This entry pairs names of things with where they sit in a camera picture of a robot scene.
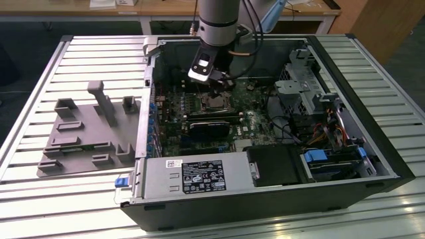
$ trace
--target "blue latch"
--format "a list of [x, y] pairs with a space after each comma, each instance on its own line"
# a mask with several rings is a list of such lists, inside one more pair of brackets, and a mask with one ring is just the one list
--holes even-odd
[[116, 188], [126, 188], [128, 187], [128, 177], [126, 178], [117, 178], [114, 180], [114, 187]]
[[366, 151], [365, 151], [364, 148], [358, 147], [358, 148], [357, 148], [357, 151], [358, 151], [358, 153], [360, 153], [361, 158], [368, 157], [368, 154], [366, 154]]
[[328, 160], [328, 156], [324, 150], [317, 149], [317, 150], [310, 150], [304, 154], [305, 161], [313, 162], [313, 161], [322, 161]]

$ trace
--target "metal bracket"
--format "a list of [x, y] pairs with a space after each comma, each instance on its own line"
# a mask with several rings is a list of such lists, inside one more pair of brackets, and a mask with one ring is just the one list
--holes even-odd
[[301, 82], [293, 81], [293, 80], [276, 81], [274, 85], [277, 87], [278, 93], [285, 94], [285, 95], [289, 95], [289, 94], [297, 94], [298, 95], [300, 92], [310, 90], [309, 88], [305, 89], [305, 86], [301, 84]]
[[144, 49], [145, 57], [150, 57], [160, 52], [160, 44], [158, 44], [157, 36], [145, 37], [142, 49]]
[[260, 178], [257, 163], [249, 163], [250, 176], [256, 180]]

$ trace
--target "power supply label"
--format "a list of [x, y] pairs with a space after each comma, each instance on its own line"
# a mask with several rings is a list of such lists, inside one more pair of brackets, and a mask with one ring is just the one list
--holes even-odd
[[184, 193], [205, 193], [225, 190], [221, 160], [182, 163]]

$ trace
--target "aluminum profile table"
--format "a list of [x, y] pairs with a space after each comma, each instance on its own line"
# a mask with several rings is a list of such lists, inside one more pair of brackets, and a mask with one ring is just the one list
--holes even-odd
[[140, 97], [144, 36], [64, 39], [0, 150], [0, 238], [417, 238], [425, 233], [425, 116], [356, 39], [318, 36], [332, 59], [417, 179], [348, 209], [292, 215], [176, 232], [144, 232], [117, 203], [113, 181], [121, 168], [37, 178], [57, 98], [92, 104], [89, 80], [102, 80], [112, 101]]

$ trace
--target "black cable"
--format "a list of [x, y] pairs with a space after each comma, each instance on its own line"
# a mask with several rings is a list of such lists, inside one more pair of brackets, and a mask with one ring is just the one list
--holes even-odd
[[252, 27], [253, 27], [253, 37], [254, 37], [256, 42], [258, 41], [257, 30], [256, 30], [256, 23], [253, 23], [252, 15], [250, 15], [250, 12], [249, 12], [249, 9], [248, 9], [248, 6], [246, 6], [246, 2], [248, 2], [248, 4], [249, 4], [249, 7], [250, 7], [250, 9], [252, 9], [252, 12], [253, 12], [253, 15], [254, 15], [254, 18], [256, 18], [258, 27], [260, 27], [260, 36], [261, 36], [261, 38], [260, 38], [260, 45], [256, 46], [256, 49], [254, 49], [253, 52], [250, 52], [250, 53], [241, 53], [241, 52], [229, 51], [229, 54], [232, 54], [233, 56], [244, 56], [244, 57], [248, 57], [248, 56], [254, 55], [254, 54], [258, 52], [258, 50], [261, 49], [261, 47], [262, 47], [264, 32], [262, 32], [262, 25], [261, 25], [261, 21], [260, 21], [260, 18], [258, 18], [258, 14], [257, 14], [256, 10], [253, 9], [253, 6], [252, 6], [250, 1], [249, 1], [249, 0], [242, 0], [241, 2], [242, 2], [242, 4], [244, 4], [244, 8], [245, 8], [245, 11], [246, 11], [246, 14], [248, 14], [248, 17], [249, 17], [249, 21], [250, 21], [250, 24], [252, 24]]
[[198, 0], [196, 0], [196, 2], [194, 2], [194, 11], [193, 11], [193, 20], [192, 20], [193, 24], [194, 24], [194, 18], [196, 18], [196, 15], [197, 15], [197, 8], [198, 8]]
[[301, 12], [300, 10], [294, 10], [294, 9], [290, 9], [290, 8], [286, 8], [286, 7], [285, 7], [285, 9], [290, 10], [290, 11], [294, 11], [294, 12]]
[[282, 118], [284, 120], [290, 120], [290, 117], [288, 117], [288, 116], [274, 116], [274, 117], [272, 118], [272, 120], [276, 119], [276, 118]]
[[[248, 6], [246, 6], [246, 2], [245, 2], [245, 1], [246, 1], [246, 0], [242, 0], [242, 4], [244, 4], [245, 10], [246, 10], [246, 12], [248, 12], [249, 20], [250, 20], [252, 25], [253, 25], [253, 27], [254, 27], [253, 20], [252, 20], [252, 16], [250, 16], [250, 13], [249, 13]], [[257, 19], [257, 22], [258, 22], [260, 35], [261, 35], [260, 44], [262, 45], [264, 33], [262, 33], [262, 26], [261, 26], [260, 18], [258, 18], [258, 15], [257, 15], [257, 13], [256, 13], [256, 11], [254, 11], [254, 9], [253, 9], [253, 6], [252, 6], [252, 3], [250, 3], [249, 0], [248, 0], [248, 3], [249, 3], [249, 6], [250, 6], [250, 8], [252, 8], [252, 11], [253, 11], [253, 13], [254, 13], [254, 15], [256, 15], [256, 19]], [[256, 31], [254, 31], [254, 37], [256, 37], [254, 46], [256, 46], [256, 49], [257, 49], [257, 48], [260, 49]], [[237, 75], [234, 75], [234, 76], [228, 76], [226, 78], [224, 78], [224, 80], [234, 80], [234, 79], [237, 79], [238, 77], [241, 77], [244, 74], [246, 74], [248, 71], [250, 71], [250, 69], [253, 68], [253, 65], [254, 65], [256, 61], [257, 61], [257, 54], [254, 53], [252, 62], [250, 62], [250, 64], [249, 64], [249, 66], [246, 67], [246, 69], [242, 70]]]
[[270, 89], [266, 91], [265, 104], [264, 104], [264, 109], [265, 110], [266, 110], [266, 107], [268, 107], [268, 100], [270, 98], [272, 90], [273, 90], [273, 87], [270, 87]]
[[161, 26], [162, 29], [168, 30], [172, 32], [172, 34], [177, 34], [177, 32], [184, 28], [185, 24], [186, 24], [186, 21], [184, 21], [184, 23], [181, 24], [180, 28], [178, 29], [170, 29], [168, 26], [165, 26], [165, 24], [169, 24], [169, 23], [173, 23], [173, 21], [170, 22], [165, 22], [165, 21], [157, 21], [158, 25]]
[[278, 138], [278, 139], [281, 139], [280, 142], [282, 142], [284, 139], [293, 139], [293, 138], [284, 137], [284, 131], [281, 132], [281, 136], [282, 136], [282, 138]]
[[293, 10], [293, 5], [292, 5], [292, 3], [290, 2], [288, 2], [289, 3], [289, 5], [290, 5], [290, 10], [292, 10], [292, 21], [294, 21], [294, 10]]
[[284, 129], [286, 125], [285, 125], [284, 127], [280, 127], [280, 126], [277, 125], [277, 123], [274, 123], [274, 121], [273, 121], [274, 118], [282, 118], [282, 119], [286, 120], [286, 119], [289, 119], [289, 117], [286, 117], [286, 116], [274, 116], [274, 117], [270, 119], [270, 122], [272, 122], [272, 124], [274, 125], [274, 127], [278, 128], [278, 129], [282, 131], [282, 133], [286, 133], [286, 134], [289, 135], [289, 137], [293, 139], [293, 141], [294, 141], [297, 144], [300, 144], [300, 145], [306, 145], [306, 144], [297, 138], [297, 136], [294, 136], [288, 130]]

